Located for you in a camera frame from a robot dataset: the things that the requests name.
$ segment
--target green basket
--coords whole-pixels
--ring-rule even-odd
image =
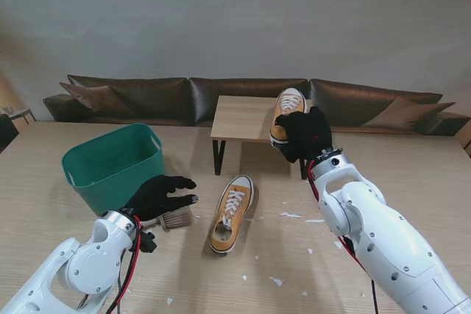
[[[68,183],[97,215],[123,207],[142,183],[165,174],[162,144],[145,124],[74,147],[62,166]]]

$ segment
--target shoe insole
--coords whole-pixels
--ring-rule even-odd
[[[214,229],[213,238],[219,242],[227,242],[230,239],[233,231],[225,226],[222,222],[219,222]]]

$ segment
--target sneaker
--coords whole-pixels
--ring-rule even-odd
[[[210,246],[215,253],[229,254],[234,249],[242,217],[252,205],[253,192],[248,176],[237,176],[224,189],[210,234]]]
[[[282,145],[288,143],[288,137],[284,128],[275,125],[275,120],[280,115],[288,115],[293,112],[304,112],[309,111],[306,99],[301,92],[295,88],[287,88],[277,98],[275,103],[275,116],[273,117],[272,128],[270,129],[270,143],[276,149],[279,149]]]

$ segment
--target chair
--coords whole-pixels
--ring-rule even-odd
[[[10,117],[6,114],[0,115],[0,153],[13,141],[18,135],[18,130]]]

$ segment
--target shoelace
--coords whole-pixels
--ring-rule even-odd
[[[295,95],[284,95],[281,98],[281,110],[294,110],[301,102],[301,98]]]
[[[237,213],[239,207],[242,205],[244,196],[245,193],[242,191],[229,190],[229,197],[227,198],[224,212],[226,213],[229,211],[230,217],[234,217],[235,213]],[[232,224],[232,219],[230,217],[226,218],[226,215],[222,216],[222,223],[229,228]]]

